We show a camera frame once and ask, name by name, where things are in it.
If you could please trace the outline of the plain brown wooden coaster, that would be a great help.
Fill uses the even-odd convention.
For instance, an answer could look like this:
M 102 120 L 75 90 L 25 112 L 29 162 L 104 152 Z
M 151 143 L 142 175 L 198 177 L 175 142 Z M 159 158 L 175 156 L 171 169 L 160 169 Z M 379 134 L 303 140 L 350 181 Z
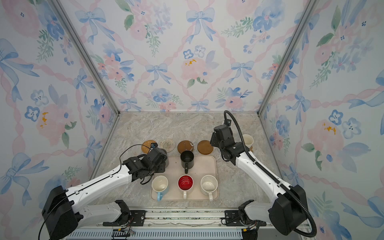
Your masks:
M 209 155 L 213 152 L 214 147 L 211 146 L 208 140 L 202 140 L 198 143 L 198 152 L 202 155 Z

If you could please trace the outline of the white mug blue handle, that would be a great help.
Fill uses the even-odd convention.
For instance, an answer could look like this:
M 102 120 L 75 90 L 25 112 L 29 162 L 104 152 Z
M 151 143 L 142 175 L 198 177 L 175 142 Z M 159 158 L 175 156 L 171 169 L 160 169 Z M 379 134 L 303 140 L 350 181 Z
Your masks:
M 169 191 L 169 181 L 165 176 L 157 176 L 152 182 L 152 190 L 156 194 L 156 200 L 160 202 Z

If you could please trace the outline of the woven rattan coaster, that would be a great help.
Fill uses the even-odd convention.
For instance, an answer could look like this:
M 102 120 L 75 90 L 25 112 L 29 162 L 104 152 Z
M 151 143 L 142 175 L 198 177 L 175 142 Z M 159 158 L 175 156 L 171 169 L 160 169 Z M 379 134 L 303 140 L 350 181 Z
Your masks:
M 142 143 L 141 150 L 144 154 L 148 154 L 151 149 L 155 148 L 157 146 L 157 142 L 154 140 L 147 140 L 144 143 Z

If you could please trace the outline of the cream mug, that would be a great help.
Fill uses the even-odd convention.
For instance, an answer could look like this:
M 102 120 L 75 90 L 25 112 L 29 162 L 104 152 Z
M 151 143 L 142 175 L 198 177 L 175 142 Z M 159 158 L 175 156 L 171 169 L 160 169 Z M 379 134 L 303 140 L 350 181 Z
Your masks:
M 248 134 L 244 134 L 243 139 L 244 139 L 244 143 L 245 143 L 246 147 L 251 149 L 253 147 L 253 143 L 254 143 L 253 137 L 248 135 Z

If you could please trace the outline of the colourful stitched white coaster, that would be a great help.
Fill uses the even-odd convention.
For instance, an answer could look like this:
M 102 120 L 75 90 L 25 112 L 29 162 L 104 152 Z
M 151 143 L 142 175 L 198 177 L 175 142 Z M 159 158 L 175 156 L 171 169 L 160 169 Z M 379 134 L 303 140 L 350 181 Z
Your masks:
M 165 139 L 161 142 L 161 148 L 169 153 L 175 148 L 175 142 L 172 139 Z

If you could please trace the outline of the scratched brown wooden coaster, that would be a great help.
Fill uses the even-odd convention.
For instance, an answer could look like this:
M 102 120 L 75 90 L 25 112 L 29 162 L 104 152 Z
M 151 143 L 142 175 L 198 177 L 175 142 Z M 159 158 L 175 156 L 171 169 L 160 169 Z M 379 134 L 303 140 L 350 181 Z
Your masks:
M 178 152 L 180 154 L 182 154 L 183 152 L 185 151 L 190 151 L 190 152 L 193 152 L 194 151 L 194 145 L 191 141 L 188 141 L 188 140 L 184 140 L 184 141 L 181 141 L 179 144 L 178 144 Z

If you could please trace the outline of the black mug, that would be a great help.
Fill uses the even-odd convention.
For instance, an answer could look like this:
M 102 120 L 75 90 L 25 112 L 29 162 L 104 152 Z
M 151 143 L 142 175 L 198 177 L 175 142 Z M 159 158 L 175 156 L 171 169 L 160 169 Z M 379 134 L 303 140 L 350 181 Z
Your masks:
M 188 174 L 189 170 L 194 167 L 194 158 L 195 155 L 191 151 L 184 151 L 181 153 L 181 164 L 185 174 Z

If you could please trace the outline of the red inside white mug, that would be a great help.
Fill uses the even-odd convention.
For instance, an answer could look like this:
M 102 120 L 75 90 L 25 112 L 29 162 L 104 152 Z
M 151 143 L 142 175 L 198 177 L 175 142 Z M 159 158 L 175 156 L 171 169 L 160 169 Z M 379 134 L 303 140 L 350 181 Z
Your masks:
M 193 192 L 194 189 L 194 180 L 189 175 L 183 175 L 178 179 L 178 187 L 182 193 L 183 200 L 187 200 L 189 195 Z

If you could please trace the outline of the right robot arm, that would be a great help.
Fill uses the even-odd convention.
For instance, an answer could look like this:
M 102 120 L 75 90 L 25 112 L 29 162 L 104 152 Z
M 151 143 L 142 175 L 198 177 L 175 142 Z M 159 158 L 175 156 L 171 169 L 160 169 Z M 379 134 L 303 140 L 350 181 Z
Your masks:
M 241 142 L 236 142 L 230 127 L 214 128 L 210 144 L 218 148 L 223 159 L 245 172 L 270 198 L 269 204 L 257 204 L 248 200 L 238 208 L 238 220 L 249 231 L 262 222 L 271 223 L 282 235 L 295 232 L 313 238 L 316 224 L 309 213 L 306 193 L 300 186 L 293 187 L 270 172 Z

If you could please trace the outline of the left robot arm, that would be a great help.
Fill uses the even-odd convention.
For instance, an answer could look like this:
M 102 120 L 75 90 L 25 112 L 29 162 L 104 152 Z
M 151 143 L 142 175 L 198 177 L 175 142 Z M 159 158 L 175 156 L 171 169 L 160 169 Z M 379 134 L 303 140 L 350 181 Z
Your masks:
M 42 210 L 44 222 L 51 240 L 61 240 L 84 226 L 101 223 L 104 227 L 127 227 L 136 219 L 123 200 L 110 204 L 90 203 L 110 191 L 140 180 L 147 184 L 156 173 L 164 173 L 167 166 L 166 150 L 154 147 L 147 154 L 120 160 L 111 171 L 86 183 L 68 189 L 58 186 L 52 189 Z

